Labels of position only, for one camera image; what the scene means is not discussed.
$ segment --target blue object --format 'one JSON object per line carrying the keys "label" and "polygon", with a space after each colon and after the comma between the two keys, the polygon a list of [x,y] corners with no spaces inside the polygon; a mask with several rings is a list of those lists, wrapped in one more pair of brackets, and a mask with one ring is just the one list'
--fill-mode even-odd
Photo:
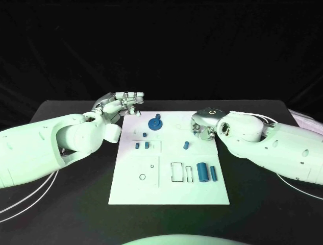
{"label": "blue object", "polygon": [[198,170],[199,182],[208,182],[209,175],[208,175],[208,170],[206,170],[206,164],[203,162],[199,162],[196,164],[196,170]]}
{"label": "blue object", "polygon": [[185,142],[183,149],[186,150],[189,148],[189,142]]}
{"label": "blue object", "polygon": [[149,120],[149,128],[156,131],[162,127],[163,127],[163,122],[160,120],[160,114],[156,114],[156,118]]}
{"label": "blue object", "polygon": [[216,173],[215,173],[215,167],[214,166],[211,167],[211,178],[212,178],[212,181],[218,181]]}

